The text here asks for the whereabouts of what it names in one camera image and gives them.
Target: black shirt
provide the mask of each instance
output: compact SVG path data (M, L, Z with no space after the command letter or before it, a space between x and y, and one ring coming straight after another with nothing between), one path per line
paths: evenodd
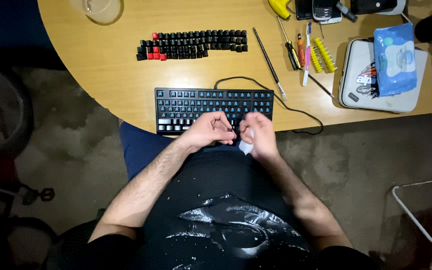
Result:
M143 230L142 245L117 234L92 241L70 269L375 269L348 247L315 255L267 172L241 152L190 156Z

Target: glass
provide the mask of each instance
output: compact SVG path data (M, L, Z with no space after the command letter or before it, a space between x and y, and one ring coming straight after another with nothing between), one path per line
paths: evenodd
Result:
M123 14L123 0L70 0L93 23L111 25Z

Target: hand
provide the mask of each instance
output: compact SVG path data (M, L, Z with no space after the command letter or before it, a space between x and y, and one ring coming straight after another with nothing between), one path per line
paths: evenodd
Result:
M252 144L251 155L255 160L263 163L279 157L276 146L276 135L273 130L273 122L259 112L250 112L241 123L239 123L241 139Z
M232 144L236 138L230 122L222 111L206 112L194 122L194 124L178 138L178 141L186 147L190 153L194 153L213 141L222 144Z

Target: wooden table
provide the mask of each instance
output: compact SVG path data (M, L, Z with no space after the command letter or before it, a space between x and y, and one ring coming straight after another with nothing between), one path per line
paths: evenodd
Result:
M124 0L121 18L112 25L100 26L72 7L69 0L38 0L41 17L58 55L81 87L117 117L144 130L155 132L154 88L212 88L226 77L252 77L261 84L278 88L258 46L255 27L266 48L281 85L287 105L318 117L325 125L397 117L395 114L343 108L313 81L303 87L303 73L291 68L285 39L276 15L267 0ZM416 24L432 14L432 1L410 1L410 20ZM288 38L297 40L297 29L304 33L308 21L292 15L284 21ZM375 28L396 26L400 16L361 15L356 23L343 19L323 25L324 41L336 60L335 73L310 73L338 96L339 79L348 42L372 37ZM249 52L211 50L209 57L190 60L136 61L140 40L151 40L152 32L187 32L207 29L248 31ZM321 30L313 24L311 38ZM416 46L428 50L428 44ZM220 88L258 89L246 80L223 82ZM274 101L276 131L317 126L311 118L291 112ZM410 113L432 113L432 56L428 57L416 108Z

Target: black keycap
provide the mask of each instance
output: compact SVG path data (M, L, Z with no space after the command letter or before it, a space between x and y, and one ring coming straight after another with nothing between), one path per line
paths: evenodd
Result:
M136 60L138 61L148 60L148 56L146 53L138 53L136 54Z

